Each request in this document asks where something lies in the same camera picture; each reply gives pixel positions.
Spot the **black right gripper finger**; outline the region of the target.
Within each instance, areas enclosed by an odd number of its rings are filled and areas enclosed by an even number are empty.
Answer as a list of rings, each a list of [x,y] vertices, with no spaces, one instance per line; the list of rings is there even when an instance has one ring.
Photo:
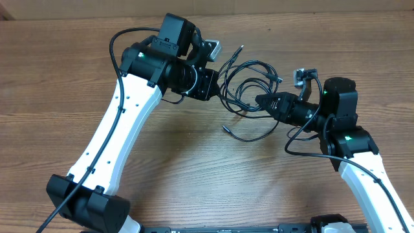
[[[270,105],[267,112],[277,121],[285,122],[285,108],[281,105]]]
[[[278,94],[279,93],[258,95],[256,96],[255,101],[261,108],[263,108],[264,110],[267,110],[268,106],[278,104],[279,102],[279,99],[277,99]]]

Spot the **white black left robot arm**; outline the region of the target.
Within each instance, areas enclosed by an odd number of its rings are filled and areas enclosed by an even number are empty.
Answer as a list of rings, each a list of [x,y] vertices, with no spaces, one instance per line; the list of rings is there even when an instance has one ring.
[[[160,28],[113,60],[116,88],[96,132],[68,173],[48,181],[53,215],[95,232],[142,232],[117,194],[127,158],[166,91],[201,101],[218,93],[218,73],[206,65],[221,49],[187,19],[166,14]]]

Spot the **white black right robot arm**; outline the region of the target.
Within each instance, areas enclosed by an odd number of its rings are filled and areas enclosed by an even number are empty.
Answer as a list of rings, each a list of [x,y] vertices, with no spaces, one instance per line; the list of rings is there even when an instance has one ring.
[[[317,156],[331,160],[372,232],[412,232],[413,219],[387,176],[378,146],[357,124],[355,82],[334,77],[318,87],[317,104],[287,92],[258,95],[256,102],[278,122],[318,134]]]

